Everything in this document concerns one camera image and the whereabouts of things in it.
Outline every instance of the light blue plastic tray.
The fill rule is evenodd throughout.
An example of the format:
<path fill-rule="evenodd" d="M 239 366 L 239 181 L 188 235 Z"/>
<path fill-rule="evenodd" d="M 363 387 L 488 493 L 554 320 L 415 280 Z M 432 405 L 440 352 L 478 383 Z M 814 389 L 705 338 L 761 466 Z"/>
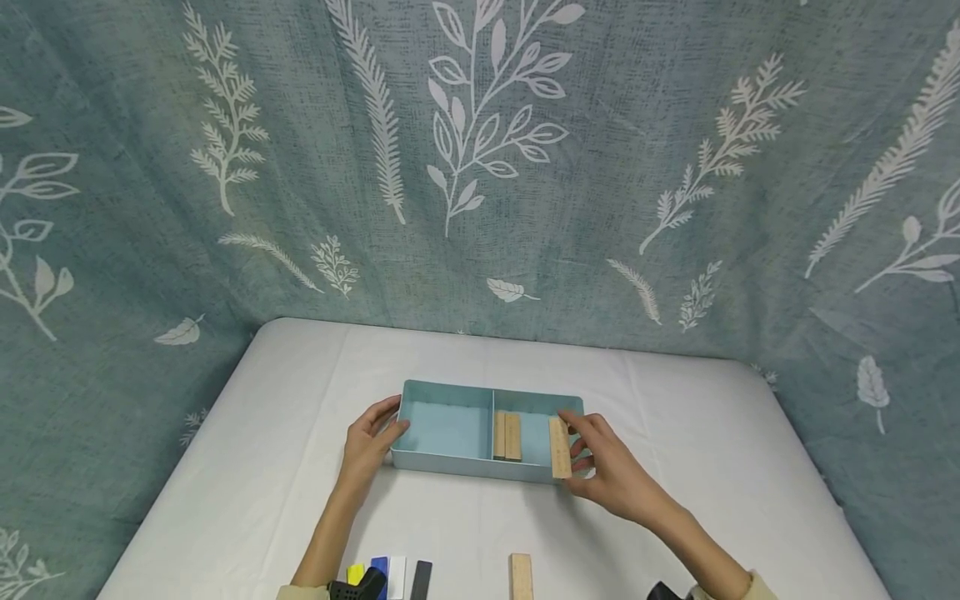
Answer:
<path fill-rule="evenodd" d="M 394 466 L 453 475 L 553 483 L 548 420 L 584 414 L 578 396 L 471 388 L 408 379 L 399 417 L 410 429 L 394 443 Z M 493 413 L 520 414 L 519 463 L 493 459 Z"/>

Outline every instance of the black clip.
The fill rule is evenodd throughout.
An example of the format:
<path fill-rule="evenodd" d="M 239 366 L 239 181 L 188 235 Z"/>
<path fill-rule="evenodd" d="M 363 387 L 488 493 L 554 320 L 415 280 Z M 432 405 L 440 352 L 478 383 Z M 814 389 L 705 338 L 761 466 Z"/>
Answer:
<path fill-rule="evenodd" d="M 650 595 L 647 596 L 647 600 L 681 600 L 681 597 L 673 593 L 672 589 L 660 581 L 650 590 Z"/>
<path fill-rule="evenodd" d="M 330 600 L 376 600 L 380 591 L 387 585 L 387 576 L 376 567 L 370 567 L 356 586 L 342 581 L 331 582 Z"/>

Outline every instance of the white fern print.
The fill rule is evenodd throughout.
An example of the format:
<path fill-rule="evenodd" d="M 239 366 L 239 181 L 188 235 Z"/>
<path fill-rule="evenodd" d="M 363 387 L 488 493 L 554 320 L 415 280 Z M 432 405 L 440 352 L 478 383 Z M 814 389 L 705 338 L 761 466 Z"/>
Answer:
<path fill-rule="evenodd" d="M 286 267 L 287 271 L 293 274 L 297 280 L 302 283 L 304 286 L 310 288 L 315 292 L 320 292 L 324 294 L 324 290 L 317 287 L 317 285 L 306 276 L 306 273 L 300 270 L 300 267 L 297 266 L 297 263 L 293 261 L 293 258 L 289 254 L 280 249 L 277 244 L 269 242 L 262 237 L 256 235 L 249 235 L 247 233 L 229 233 L 222 236 L 217 240 L 218 244 L 227 244 L 227 245 L 239 245 L 246 246 L 247 248 L 254 248 L 256 250 L 262 250 L 268 253 L 273 258 L 280 261 L 280 264 Z"/>
<path fill-rule="evenodd" d="M 960 240 L 960 179 L 954 181 L 953 185 L 940 197 L 940 202 L 937 203 L 937 229 L 930 234 L 929 238 L 918 245 L 923 226 L 913 215 L 903 220 L 902 232 L 904 245 L 900 256 L 885 269 L 864 281 L 860 287 L 856 288 L 856 294 L 887 275 L 912 275 L 935 283 L 953 281 L 953 274 L 945 271 L 943 267 L 960 260 L 960 253 L 928 256 L 927 251 L 941 240 Z"/>
<path fill-rule="evenodd" d="M 6 124 L 2 127 L 18 127 L 30 121 L 30 117 L 22 112 L 12 108 L 6 108 L 6 111 L 9 114 L 0 111 L 0 119 L 5 116 L 7 118 Z M 73 185 L 54 179 L 73 169 L 78 157 L 75 154 L 62 152 L 24 157 L 17 165 L 16 172 L 3 184 L 3 187 L 0 187 L 0 206 L 10 194 L 19 194 L 34 200 L 58 200 L 80 193 L 80 190 Z M 3 169 L 3 162 L 3 157 L 0 156 L 0 172 Z M 0 219 L 0 238 L 3 238 L 4 242 L 3 248 L 0 249 L 0 273 L 3 273 L 7 279 L 6 289 L 0 287 L 0 298 L 13 300 L 22 306 L 40 331 L 51 341 L 56 342 L 57 336 L 43 321 L 41 314 L 52 301 L 73 289 L 73 274 L 66 267 L 62 267 L 60 272 L 54 275 L 50 264 L 37 254 L 34 294 L 31 298 L 13 271 L 14 243 L 38 244 L 47 238 L 53 227 L 52 221 L 42 219 L 21 219 L 12 226 L 3 223 Z"/>
<path fill-rule="evenodd" d="M 873 356 L 864 356 L 860 359 L 860 366 L 856 370 L 856 394 L 860 401 L 876 408 L 876 428 L 880 435 L 886 435 L 883 427 L 883 415 L 880 409 L 890 404 L 890 395 L 883 385 L 883 372 L 876 365 Z"/>
<path fill-rule="evenodd" d="M 844 204 L 840 214 L 813 247 L 807 259 L 805 278 L 813 268 L 850 232 L 853 225 L 867 214 L 883 194 L 905 178 L 933 140 L 933 134 L 946 122 L 945 114 L 956 99 L 960 86 L 960 20 L 953 22 L 947 34 L 947 46 L 933 60 L 920 96 L 910 109 L 897 143 L 887 149 L 874 164 L 870 175 Z"/>
<path fill-rule="evenodd" d="M 320 247 L 313 248 L 313 261 L 317 263 L 317 270 L 320 271 L 326 280 L 330 282 L 333 289 L 338 290 L 349 300 L 348 293 L 353 288 L 351 283 L 356 283 L 359 271 L 349 266 L 350 261 L 340 253 L 340 241 L 337 236 L 326 236 L 326 242 L 321 242 Z"/>
<path fill-rule="evenodd" d="M 690 293 L 684 296 L 684 301 L 680 305 L 680 325 L 684 328 L 683 333 L 696 327 L 699 320 L 703 319 L 709 308 L 713 306 L 715 293 L 711 280 L 722 264 L 722 260 L 709 263 L 706 273 L 690 281 Z"/>
<path fill-rule="evenodd" d="M 201 315 L 197 319 L 190 319 L 189 317 L 185 318 L 173 329 L 170 329 L 162 335 L 156 336 L 154 338 L 154 342 L 157 342 L 163 346 L 183 346 L 186 344 L 193 344 L 200 339 L 200 321 L 204 319 L 204 316 L 205 315 Z"/>
<path fill-rule="evenodd" d="M 367 30 L 353 16 L 350 0 L 326 0 L 326 8 L 347 46 L 347 54 L 353 60 L 353 71 L 367 92 L 367 114 L 373 128 L 373 149 L 376 151 L 376 171 L 383 202 L 392 206 L 400 224 L 406 225 L 401 209 L 403 180 L 400 178 L 400 153 L 396 149 L 397 119 L 383 69 L 376 61 Z"/>
<path fill-rule="evenodd" d="M 636 293 L 640 296 L 640 301 L 643 302 L 643 310 L 646 311 L 647 317 L 650 317 L 650 320 L 656 324 L 662 324 L 660 322 L 660 309 L 657 307 L 657 296 L 646 279 L 619 260 L 608 258 L 607 262 L 636 288 Z"/>
<path fill-rule="evenodd" d="M 186 431 L 180 436 L 180 445 L 190 445 L 193 442 L 193 439 L 197 437 L 197 432 L 200 431 L 200 426 L 206 420 L 206 415 L 206 409 L 202 408 L 199 413 L 190 413 L 183 419 L 186 424 Z"/>
<path fill-rule="evenodd" d="M 0 527 L 0 600 L 20 600 L 37 584 L 65 574 L 51 575 L 43 559 L 24 569 L 30 559 L 30 545 L 24 543 L 13 552 L 19 542 L 19 531 L 9 533 Z"/>
<path fill-rule="evenodd" d="M 754 371 L 758 372 L 761 377 L 763 377 L 763 380 L 767 382 L 767 386 L 770 387 L 771 392 L 775 392 L 777 390 L 777 379 L 779 376 L 777 375 L 776 371 L 766 371 L 757 363 L 751 363 L 750 367 Z"/>
<path fill-rule="evenodd" d="M 491 279 L 488 277 L 487 287 L 489 287 L 490 291 L 493 292 L 498 298 L 507 302 L 508 304 L 510 302 L 520 300 L 521 298 L 539 300 L 539 298 L 534 298 L 533 296 L 526 294 L 523 286 L 519 283 L 508 283 L 503 279 Z"/>
<path fill-rule="evenodd" d="M 751 82 L 749 77 L 741 77 L 733 88 L 732 104 L 743 105 L 743 112 L 737 114 L 733 108 L 720 109 L 716 118 L 717 131 L 723 138 L 715 151 L 708 137 L 700 143 L 696 177 L 694 167 L 687 164 L 684 180 L 674 191 L 666 190 L 660 194 L 657 202 L 657 217 L 660 224 L 640 244 L 640 254 L 646 251 L 650 242 L 661 232 L 675 229 L 693 217 L 690 206 L 698 200 L 713 195 L 713 188 L 702 185 L 708 175 L 737 177 L 743 173 L 743 164 L 739 159 L 760 152 L 757 142 L 772 141 L 780 135 L 780 125 L 773 123 L 776 111 L 796 106 L 797 99 L 806 90 L 804 82 L 790 82 L 773 87 L 782 70 L 781 55 L 773 55 L 758 68 Z"/>
<path fill-rule="evenodd" d="M 445 172 L 434 165 L 427 165 L 426 170 L 430 179 L 444 191 L 445 237 L 449 237 L 450 219 L 462 212 L 475 210 L 486 198 L 477 193 L 476 179 L 462 185 L 468 179 L 468 169 L 479 165 L 496 178 L 515 178 L 518 175 L 516 168 L 505 160 L 493 159 L 493 154 L 516 146 L 531 162 L 550 162 L 550 156 L 543 146 L 555 144 L 568 135 L 568 131 L 556 123 L 541 123 L 528 130 L 533 114 L 532 104 L 518 110 L 510 124 L 504 127 L 501 127 L 499 112 L 489 114 L 482 124 L 479 123 L 490 101 L 514 83 L 527 84 L 537 97 L 546 100 L 566 96 L 560 84 L 546 75 L 562 69 L 572 55 L 553 52 L 541 57 L 540 43 L 527 43 L 541 25 L 551 22 L 569 25 L 583 15 L 582 6 L 568 4 L 560 7 L 563 1 L 554 0 L 534 18 L 539 0 L 520 0 L 519 23 L 513 26 L 517 27 L 516 42 L 509 53 L 507 23 L 502 17 L 496 19 L 490 34 L 489 68 L 492 69 L 492 77 L 486 86 L 480 85 L 477 76 L 483 68 L 477 62 L 482 59 L 478 56 L 477 46 L 480 35 L 503 7 L 503 0 L 477 0 L 473 27 L 467 30 L 456 11 L 443 2 L 433 3 L 434 13 L 446 37 L 469 55 L 466 72 L 460 62 L 450 56 L 440 56 L 430 61 L 430 68 L 437 79 L 454 88 L 450 95 L 433 78 L 427 79 L 430 95 L 440 107 L 439 111 L 433 113 L 434 143 L 447 169 Z M 461 93 L 457 90 L 459 86 L 466 88 L 462 92 L 463 99 L 457 95 Z"/>
<path fill-rule="evenodd" d="M 244 139 L 262 142 L 270 139 L 270 136 L 262 127 L 253 124 L 260 115 L 260 107 L 250 102 L 256 87 L 253 86 L 253 79 L 240 73 L 236 62 L 232 60 L 239 49 L 230 41 L 233 34 L 227 31 L 223 23 L 218 23 L 211 42 L 206 26 L 190 3 L 183 4 L 183 15 L 190 28 L 189 32 L 183 34 L 187 50 L 200 62 L 198 76 L 214 95 L 204 100 L 204 107 L 229 136 L 227 141 L 219 129 L 203 122 L 206 147 L 190 151 L 190 157 L 204 173 L 220 183 L 220 205 L 232 217 L 227 184 L 253 181 L 259 175 L 250 167 L 231 169 L 230 165 L 234 160 L 246 164 L 264 162 L 262 154 L 241 146 L 241 142 Z"/>

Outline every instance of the teal fabric backdrop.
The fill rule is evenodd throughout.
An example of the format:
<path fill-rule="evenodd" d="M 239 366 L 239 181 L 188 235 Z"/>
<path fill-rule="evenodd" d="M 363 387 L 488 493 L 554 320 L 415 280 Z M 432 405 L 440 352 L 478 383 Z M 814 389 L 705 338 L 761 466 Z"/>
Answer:
<path fill-rule="evenodd" d="M 960 586 L 956 3 L 193 1 L 0 0 L 0 600 L 95 595 L 280 316 L 756 364 Z"/>

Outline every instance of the person's right hand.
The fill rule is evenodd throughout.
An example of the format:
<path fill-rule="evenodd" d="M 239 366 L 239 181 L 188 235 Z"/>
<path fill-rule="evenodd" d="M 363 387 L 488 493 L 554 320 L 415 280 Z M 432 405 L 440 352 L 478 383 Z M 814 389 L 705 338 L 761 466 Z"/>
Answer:
<path fill-rule="evenodd" d="M 571 433 L 580 434 L 570 448 L 574 472 L 596 469 L 590 478 L 564 480 L 574 495 L 592 500 L 612 514 L 647 529 L 657 529 L 680 508 L 613 433 L 607 420 L 596 414 L 580 416 L 569 411 L 559 411 L 559 415 Z M 578 460 L 585 449 L 590 454 Z"/>

